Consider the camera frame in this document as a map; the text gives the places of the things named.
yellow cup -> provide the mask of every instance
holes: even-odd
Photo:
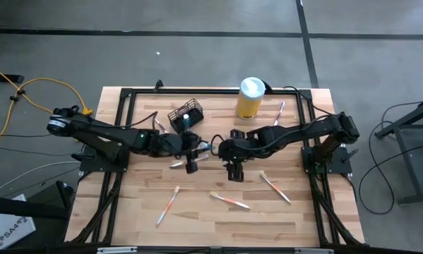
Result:
[[[259,78],[246,78],[239,86],[237,116],[244,120],[255,117],[265,94],[265,84]]]

wooden board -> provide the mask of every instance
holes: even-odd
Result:
[[[121,87],[104,87],[97,110],[98,120],[113,124]],[[329,90],[312,90],[314,104],[333,111]],[[254,120],[235,116],[235,95],[194,95],[204,110],[205,119],[193,127],[204,140],[219,133],[224,138],[237,128],[250,131],[272,125],[281,101],[285,110],[280,125],[299,123],[295,98],[290,95],[267,95]],[[191,95],[138,95],[133,122],[159,111],[158,120],[173,132],[167,118]],[[150,128],[148,121],[139,128]],[[169,169],[175,158],[149,158],[131,155],[124,175],[112,244],[132,246],[318,246],[318,234],[308,177],[303,173],[302,143],[288,145],[268,159],[244,163],[244,182],[227,180],[223,162],[217,157],[198,163],[199,171],[188,175],[184,169]],[[268,178],[292,201],[282,201],[259,176]],[[78,187],[66,241],[78,235],[97,209],[103,174],[92,173]],[[357,206],[350,184],[341,176],[329,176],[335,211],[345,226],[364,241]],[[175,186],[181,190],[161,225],[156,221],[172,197]],[[243,202],[250,211],[210,197],[209,192]],[[324,216],[330,240],[328,218]]]

metal stand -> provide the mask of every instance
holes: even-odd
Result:
[[[66,198],[61,191],[59,191],[59,194],[61,198],[66,201]],[[13,214],[16,216],[50,219],[69,219],[70,208],[71,207],[68,206],[66,202],[64,203],[64,207],[57,207],[53,205],[0,198],[0,214]]]
[[[375,133],[377,138],[395,134],[401,152],[404,153],[404,162],[416,194],[399,199],[399,205],[423,202],[423,149],[408,151],[423,146],[423,125],[412,125],[422,118],[423,105],[385,127],[382,131]]]
[[[11,80],[14,83],[21,83],[23,80],[25,80],[25,77],[22,75],[14,75],[14,74],[4,74],[9,80]],[[0,83],[7,83],[7,79],[3,78],[3,76],[0,75]]]

gray floor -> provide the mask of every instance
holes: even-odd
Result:
[[[423,34],[423,0],[303,0],[310,32]],[[157,31],[300,32],[293,0],[0,0],[0,26]],[[320,87],[330,88],[335,109],[354,117],[362,134],[353,157],[353,181],[374,163],[368,135],[383,110],[423,99],[423,40],[312,40]],[[225,37],[78,37],[0,35],[0,70],[26,80],[57,78],[84,96],[96,109],[102,86],[235,86],[253,75],[272,86],[310,87],[302,39]],[[49,107],[77,104],[64,87],[37,83],[27,88],[34,101]],[[0,130],[14,89],[0,84]],[[396,119],[414,109],[389,113]],[[45,132],[48,114],[22,101],[13,111],[8,134]],[[389,140],[374,140],[382,160],[399,151]],[[0,147],[66,154],[81,147],[68,138],[3,138]],[[65,157],[26,155],[0,150],[0,185],[27,170]],[[75,165],[52,167],[21,179],[0,195],[37,183]],[[402,158],[383,165],[397,197],[412,193]],[[390,196],[378,172],[362,195],[374,210],[388,207]],[[60,177],[74,186],[77,172]],[[31,195],[41,188],[24,190]],[[423,203],[372,215],[359,204],[366,242],[378,247],[423,251]]]

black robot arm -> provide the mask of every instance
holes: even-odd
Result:
[[[342,143],[352,144],[359,137],[351,116],[346,116],[344,112],[318,120],[287,128],[265,126],[248,133],[232,130],[230,139],[220,143],[218,152],[218,157],[227,162],[225,166],[228,179],[243,181],[242,162],[248,159],[268,158],[290,143],[328,135],[322,144],[313,147],[315,163],[325,164],[332,159],[333,151]]]
[[[55,109],[49,118],[47,130],[53,135],[81,141],[110,162],[118,161],[122,150],[150,157],[186,155],[186,171],[189,174],[197,171],[194,161],[197,155],[207,150],[197,149],[203,141],[190,131],[177,135],[160,134],[153,129],[119,128],[78,113],[77,106]]]

